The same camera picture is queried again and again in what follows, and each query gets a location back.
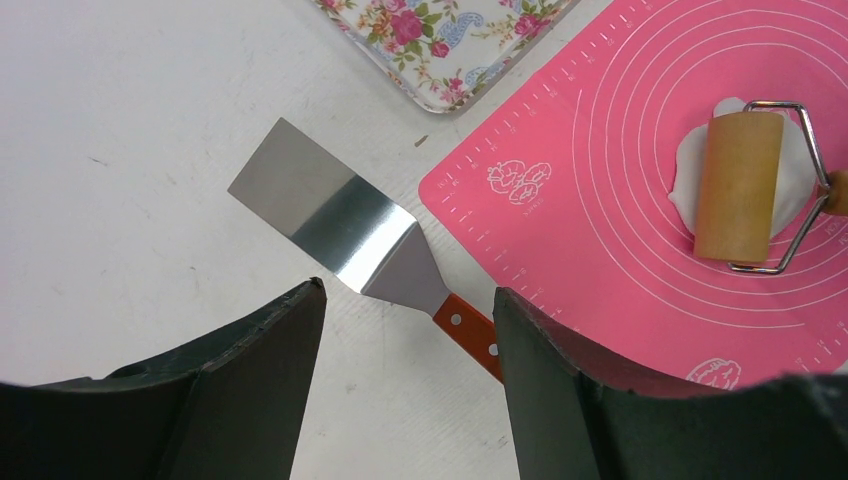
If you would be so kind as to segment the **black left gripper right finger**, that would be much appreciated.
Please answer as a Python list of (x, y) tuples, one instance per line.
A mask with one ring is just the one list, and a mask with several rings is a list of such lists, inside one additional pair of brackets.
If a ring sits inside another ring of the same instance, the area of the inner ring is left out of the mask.
[(843, 479), (847, 378), (739, 391), (653, 370), (498, 288), (494, 325), (524, 479)]

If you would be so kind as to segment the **floral rectangular tray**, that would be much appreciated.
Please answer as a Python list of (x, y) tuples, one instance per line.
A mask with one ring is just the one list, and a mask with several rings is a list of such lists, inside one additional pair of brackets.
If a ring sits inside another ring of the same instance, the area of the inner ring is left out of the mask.
[(422, 109), (462, 109), (570, 0), (321, 0), (316, 7)]

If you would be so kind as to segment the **wooden rolling pin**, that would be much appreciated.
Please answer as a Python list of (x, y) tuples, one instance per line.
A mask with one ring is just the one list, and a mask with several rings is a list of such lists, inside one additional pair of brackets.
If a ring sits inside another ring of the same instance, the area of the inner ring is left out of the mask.
[[(767, 267), (777, 192), (783, 117), (797, 113), (816, 174), (816, 201), (783, 257)], [(707, 125), (694, 229), (694, 256), (725, 261), (734, 272), (779, 275), (789, 266), (817, 217), (847, 215), (847, 172), (825, 169), (808, 109), (799, 102), (754, 100)]]

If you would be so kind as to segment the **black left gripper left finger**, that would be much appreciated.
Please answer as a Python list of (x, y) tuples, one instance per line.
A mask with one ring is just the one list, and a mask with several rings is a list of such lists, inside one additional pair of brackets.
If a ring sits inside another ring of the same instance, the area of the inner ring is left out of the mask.
[(1, 387), (5, 479), (286, 479), (327, 296), (309, 279), (101, 379)]

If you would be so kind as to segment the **pink silicone baking mat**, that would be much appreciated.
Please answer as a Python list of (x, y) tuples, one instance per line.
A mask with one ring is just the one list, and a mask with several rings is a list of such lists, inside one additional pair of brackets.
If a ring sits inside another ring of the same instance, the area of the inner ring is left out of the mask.
[(847, 165), (843, 1), (614, 1), (419, 186), (495, 283), (650, 368), (724, 389), (847, 368), (847, 222), (787, 270), (697, 259), (669, 192), (683, 140), (794, 100)]

